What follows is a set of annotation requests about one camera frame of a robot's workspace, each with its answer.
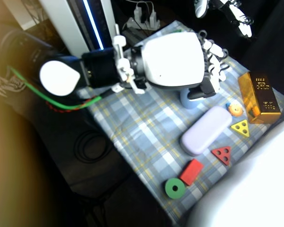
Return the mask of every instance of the triangle block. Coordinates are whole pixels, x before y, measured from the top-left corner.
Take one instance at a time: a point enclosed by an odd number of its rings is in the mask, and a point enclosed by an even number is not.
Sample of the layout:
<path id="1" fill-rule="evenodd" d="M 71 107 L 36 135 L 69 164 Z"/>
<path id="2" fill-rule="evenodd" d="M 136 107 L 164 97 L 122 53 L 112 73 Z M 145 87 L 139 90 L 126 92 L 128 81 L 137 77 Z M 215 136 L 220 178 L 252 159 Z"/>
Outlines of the triangle block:
<path id="1" fill-rule="evenodd" d="M 212 153 L 226 166 L 229 165 L 229 161 L 231 159 L 231 148 L 230 147 L 214 149 L 212 150 Z"/>
<path id="2" fill-rule="evenodd" d="M 235 130 L 237 133 L 241 134 L 242 136 L 249 137 L 249 130 L 248 130 L 248 122 L 247 120 L 243 120 L 231 126 L 231 129 Z"/>

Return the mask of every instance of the plaid tablecloth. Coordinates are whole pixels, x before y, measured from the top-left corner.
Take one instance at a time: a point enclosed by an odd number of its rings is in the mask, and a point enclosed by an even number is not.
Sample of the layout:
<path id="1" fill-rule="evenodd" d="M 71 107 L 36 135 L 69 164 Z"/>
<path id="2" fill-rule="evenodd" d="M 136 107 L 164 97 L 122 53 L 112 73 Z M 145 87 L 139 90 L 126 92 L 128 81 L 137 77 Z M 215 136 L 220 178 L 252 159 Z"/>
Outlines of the plaid tablecloth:
<path id="1" fill-rule="evenodd" d="M 180 22 L 153 34 L 149 39 L 175 31 L 191 31 Z M 225 61 L 231 67 L 226 70 L 227 80 L 221 82 L 221 90 L 213 97 L 205 99 L 193 110 L 185 109 L 178 91 L 148 88 L 146 94 L 136 95 L 133 91 L 123 91 L 89 107 L 95 120 L 113 141 L 117 150 L 131 165 L 141 181 L 146 185 L 174 224 L 179 223 L 185 213 L 234 165 L 248 149 L 268 130 L 270 125 L 250 124 L 250 137 L 244 138 L 226 129 L 218 139 L 201 155 L 195 157 L 204 168 L 196 181 L 187 187 L 185 195 L 178 200 L 168 198 L 164 183 L 177 177 L 192 159 L 179 144 L 181 135 L 211 107 L 226 106 L 242 97 L 238 77 L 248 71 L 232 58 Z M 99 90 L 82 90 L 81 96 L 98 94 Z M 284 120 L 284 96 L 275 91 Z M 232 124 L 246 119 L 246 114 L 233 118 Z M 231 146 L 229 166 L 222 164 L 210 151 L 214 148 Z"/>

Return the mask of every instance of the blue light strip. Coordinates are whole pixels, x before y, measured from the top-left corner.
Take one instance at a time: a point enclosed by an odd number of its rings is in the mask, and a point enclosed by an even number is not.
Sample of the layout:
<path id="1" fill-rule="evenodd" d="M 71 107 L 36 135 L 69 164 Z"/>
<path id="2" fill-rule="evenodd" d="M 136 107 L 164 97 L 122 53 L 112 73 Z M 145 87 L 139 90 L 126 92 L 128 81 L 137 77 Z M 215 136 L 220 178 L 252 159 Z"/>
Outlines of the blue light strip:
<path id="1" fill-rule="evenodd" d="M 102 41 L 101 41 L 101 38 L 100 38 L 100 35 L 99 35 L 99 32 L 98 32 L 98 29 L 96 27 L 96 24 L 95 24 L 95 21 L 94 21 L 94 18 L 93 18 L 93 15 L 91 14 L 91 11 L 90 11 L 90 7 L 89 7 L 89 3 L 87 2 L 87 0 L 83 0 L 83 3 L 84 3 L 84 6 L 85 6 L 85 9 L 87 11 L 87 14 L 89 16 L 89 20 L 91 22 L 91 25 L 93 26 L 93 29 L 95 31 L 95 35 L 96 35 L 96 38 L 98 40 L 98 43 L 99 43 L 99 46 L 100 46 L 100 49 L 103 50 L 103 44 L 102 44 Z"/>

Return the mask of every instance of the robotic hand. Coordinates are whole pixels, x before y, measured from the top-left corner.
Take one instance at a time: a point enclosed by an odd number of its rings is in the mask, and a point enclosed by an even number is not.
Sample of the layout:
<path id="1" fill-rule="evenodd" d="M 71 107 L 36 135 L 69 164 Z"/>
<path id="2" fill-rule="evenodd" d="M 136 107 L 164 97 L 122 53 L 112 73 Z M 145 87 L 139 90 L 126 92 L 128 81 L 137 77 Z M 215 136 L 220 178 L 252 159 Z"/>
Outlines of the robotic hand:
<path id="1" fill-rule="evenodd" d="M 209 3 L 214 9 L 219 9 L 225 14 L 240 36 L 245 38 L 252 36 L 250 25 L 253 24 L 253 20 L 239 9 L 241 5 L 239 0 L 195 0 L 195 15 L 197 18 L 206 15 Z"/>
<path id="2" fill-rule="evenodd" d="M 39 76 L 52 95 L 67 96 L 84 87 L 111 86 L 106 96 L 132 88 L 144 94 L 146 83 L 162 89 L 189 88 L 189 99 L 215 95 L 228 56 L 206 32 L 172 33 L 147 41 L 124 52 L 125 37 L 115 26 L 113 47 L 74 56 L 59 54 L 50 45 L 8 26 L 0 26 L 0 66 L 12 67 L 16 75 L 29 80 Z"/>

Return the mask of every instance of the gold bar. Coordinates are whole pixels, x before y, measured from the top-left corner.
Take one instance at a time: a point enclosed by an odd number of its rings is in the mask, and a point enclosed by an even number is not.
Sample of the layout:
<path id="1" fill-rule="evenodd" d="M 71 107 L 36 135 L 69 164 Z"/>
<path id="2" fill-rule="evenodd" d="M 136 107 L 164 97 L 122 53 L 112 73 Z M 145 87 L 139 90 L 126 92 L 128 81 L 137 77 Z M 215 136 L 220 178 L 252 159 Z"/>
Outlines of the gold bar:
<path id="1" fill-rule="evenodd" d="M 273 124 L 280 118 L 280 108 L 264 73 L 245 73 L 239 78 L 239 86 L 249 123 Z"/>

